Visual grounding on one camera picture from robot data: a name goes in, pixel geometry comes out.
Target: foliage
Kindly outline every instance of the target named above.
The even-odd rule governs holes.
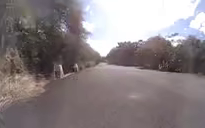
[[[173,46],[165,38],[155,36],[146,41],[118,43],[107,60],[117,65],[205,74],[205,40],[189,36]]]
[[[61,3],[55,4],[54,10],[38,18],[35,27],[20,22],[15,26],[17,48],[29,71],[50,74],[53,63],[61,63],[68,72],[74,63],[97,61],[100,55],[85,43],[81,11]]]

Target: road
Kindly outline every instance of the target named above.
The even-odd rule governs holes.
[[[100,64],[5,111],[7,128],[205,128],[205,77]]]

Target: asphalt road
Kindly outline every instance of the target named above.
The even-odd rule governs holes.
[[[205,77],[101,64],[5,111],[7,128],[205,128]]]

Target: forest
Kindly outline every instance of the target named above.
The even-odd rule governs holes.
[[[148,40],[120,42],[107,55],[110,64],[139,66],[168,72],[205,74],[205,40],[194,36],[178,40],[154,36]]]

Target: treeline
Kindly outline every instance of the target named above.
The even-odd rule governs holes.
[[[205,74],[205,40],[189,36],[178,40],[177,46],[161,37],[146,41],[120,42],[107,55],[110,64]]]
[[[6,20],[7,24],[0,26],[7,28],[0,32],[0,58],[5,57],[5,63],[9,65],[2,67],[2,71],[51,74],[55,63],[62,64],[64,72],[69,72],[75,63],[84,67],[89,62],[99,61],[100,55],[86,43],[89,33],[82,25],[81,3],[75,0],[45,3],[35,10],[31,3],[23,5],[24,9],[16,10],[16,13],[21,12],[20,15],[8,16],[9,22]],[[12,11],[4,9],[5,14]]]

